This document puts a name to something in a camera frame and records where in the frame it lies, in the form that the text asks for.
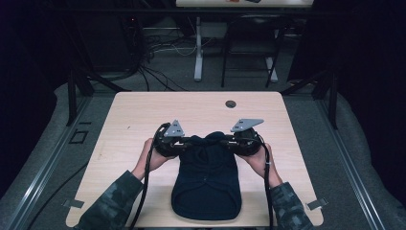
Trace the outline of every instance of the light wood tabletop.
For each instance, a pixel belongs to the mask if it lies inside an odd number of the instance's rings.
[[[234,108],[226,106],[234,101]],[[282,96],[277,92],[124,92],[116,95],[101,130],[75,200],[82,208],[71,207],[66,219],[70,227],[125,170],[132,170],[144,141],[163,123],[178,120],[185,136],[205,137],[214,131],[232,134],[230,128],[241,118],[263,119],[254,126],[272,146],[275,165],[283,181],[289,181],[304,203],[316,200],[299,145]],[[249,227],[267,226],[268,212],[263,180],[236,156],[242,207],[235,219],[193,220],[177,216],[170,195],[179,158],[165,163],[149,176],[147,198],[138,227]],[[134,203],[127,226],[138,207]],[[305,211],[314,225],[323,222],[321,210]]]
[[[246,0],[176,0],[177,7],[195,8],[310,8],[313,0],[261,0],[258,3]]]

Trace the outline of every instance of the chair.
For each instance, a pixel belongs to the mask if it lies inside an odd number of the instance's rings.
[[[275,63],[278,59],[285,30],[293,24],[293,20],[278,15],[243,15],[231,21],[224,36],[223,70],[221,87],[224,87],[226,70],[241,70],[241,68],[227,68],[227,58],[230,55],[258,56],[272,58],[269,68],[242,68],[243,70],[267,70],[266,87],[269,86]]]

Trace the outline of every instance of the dark blue cloth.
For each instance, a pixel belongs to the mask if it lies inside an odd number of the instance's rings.
[[[173,187],[173,211],[187,219],[234,219],[241,209],[235,156],[219,144],[222,132],[205,138],[192,136],[192,147],[179,155],[180,167]]]

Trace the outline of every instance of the camouflage sleeve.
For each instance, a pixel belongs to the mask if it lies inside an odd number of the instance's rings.
[[[74,229],[123,229],[143,183],[126,171],[80,217]]]
[[[298,196],[289,182],[271,190],[272,205],[275,210],[278,230],[314,229]]]

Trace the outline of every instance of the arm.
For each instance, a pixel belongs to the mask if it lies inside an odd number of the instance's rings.
[[[283,183],[275,167],[271,146],[265,144],[269,150],[271,166],[269,169],[269,186],[271,190],[272,205],[275,210],[278,229],[303,230],[314,229],[310,219],[305,214],[304,206],[288,182]],[[251,156],[240,156],[262,178],[265,177],[265,149]]]
[[[126,171],[92,204],[80,217],[75,229],[123,229],[131,213],[137,195],[143,190],[141,180],[145,176],[145,166],[152,139],[146,140],[135,168]],[[149,168],[158,169],[170,158],[152,152]]]

